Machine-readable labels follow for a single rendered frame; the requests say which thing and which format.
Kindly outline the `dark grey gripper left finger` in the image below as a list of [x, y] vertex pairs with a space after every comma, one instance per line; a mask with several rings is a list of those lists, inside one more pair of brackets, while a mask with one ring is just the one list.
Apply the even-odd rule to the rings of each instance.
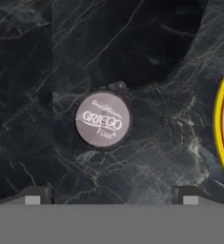
[[51, 203], [52, 189], [47, 186], [29, 186], [16, 195], [0, 200], [0, 205], [50, 205]]

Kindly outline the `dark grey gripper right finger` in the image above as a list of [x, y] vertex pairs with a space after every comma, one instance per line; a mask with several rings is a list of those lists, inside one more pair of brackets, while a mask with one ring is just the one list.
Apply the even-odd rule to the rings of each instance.
[[173, 204], [176, 205], [207, 205], [224, 204], [223, 196], [210, 196], [196, 186], [173, 187]]

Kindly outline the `black yogurt container grey lid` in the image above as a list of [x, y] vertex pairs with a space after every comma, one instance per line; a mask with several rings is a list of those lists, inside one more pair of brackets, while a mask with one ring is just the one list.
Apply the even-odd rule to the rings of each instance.
[[82, 96], [73, 114], [77, 137], [88, 147], [109, 151], [132, 132], [132, 105], [125, 82], [117, 81]]

